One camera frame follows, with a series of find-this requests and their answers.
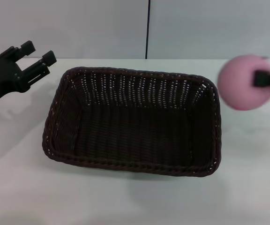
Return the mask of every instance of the dark brown wicker basket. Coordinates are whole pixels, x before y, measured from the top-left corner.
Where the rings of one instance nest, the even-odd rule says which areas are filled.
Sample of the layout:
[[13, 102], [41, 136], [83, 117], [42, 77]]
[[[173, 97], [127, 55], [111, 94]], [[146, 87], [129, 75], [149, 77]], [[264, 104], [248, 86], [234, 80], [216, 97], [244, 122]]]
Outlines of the dark brown wicker basket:
[[196, 75], [73, 68], [53, 100], [43, 149], [76, 166], [210, 175], [221, 160], [217, 89]]

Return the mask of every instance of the woven pattern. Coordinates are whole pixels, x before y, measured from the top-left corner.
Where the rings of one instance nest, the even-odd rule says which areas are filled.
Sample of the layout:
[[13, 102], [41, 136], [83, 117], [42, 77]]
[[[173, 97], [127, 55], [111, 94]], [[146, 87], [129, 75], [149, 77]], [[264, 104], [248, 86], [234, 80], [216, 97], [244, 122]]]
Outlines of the woven pattern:
[[43, 149], [76, 166], [210, 175], [221, 160], [217, 89], [196, 75], [71, 69], [53, 100]]

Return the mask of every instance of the pink ball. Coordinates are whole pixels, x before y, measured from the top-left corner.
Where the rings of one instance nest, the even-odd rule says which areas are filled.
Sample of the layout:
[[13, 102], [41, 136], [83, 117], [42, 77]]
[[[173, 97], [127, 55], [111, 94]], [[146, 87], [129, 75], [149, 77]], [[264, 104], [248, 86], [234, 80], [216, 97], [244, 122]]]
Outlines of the pink ball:
[[268, 60], [255, 55], [242, 55], [224, 65], [218, 75], [217, 87], [228, 106], [236, 110], [252, 110], [270, 99], [270, 87], [253, 86], [257, 70], [270, 72]]

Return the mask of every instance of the gray wall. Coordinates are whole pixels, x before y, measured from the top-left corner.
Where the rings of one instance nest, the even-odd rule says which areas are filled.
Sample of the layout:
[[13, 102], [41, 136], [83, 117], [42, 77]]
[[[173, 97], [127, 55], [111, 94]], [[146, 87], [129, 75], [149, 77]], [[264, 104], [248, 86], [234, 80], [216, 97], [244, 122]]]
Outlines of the gray wall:
[[147, 0], [0, 0], [0, 52], [32, 40], [41, 56], [142, 59]]
[[149, 58], [270, 57], [270, 0], [152, 0]]
[[[0, 0], [0, 52], [143, 59], [148, 0]], [[149, 59], [270, 57], [270, 0], [151, 0]]]

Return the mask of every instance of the white tabletop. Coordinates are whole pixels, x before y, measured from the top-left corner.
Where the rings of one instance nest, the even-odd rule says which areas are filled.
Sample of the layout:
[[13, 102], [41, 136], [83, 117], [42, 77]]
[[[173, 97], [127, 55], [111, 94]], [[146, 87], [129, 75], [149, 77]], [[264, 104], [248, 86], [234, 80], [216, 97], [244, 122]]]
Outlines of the white tabletop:
[[224, 62], [58, 60], [30, 91], [0, 99], [0, 225], [270, 225], [270, 102], [250, 112], [221, 103], [222, 163], [206, 178], [80, 168], [50, 160], [41, 147], [50, 104], [70, 68], [178, 72], [215, 82]]

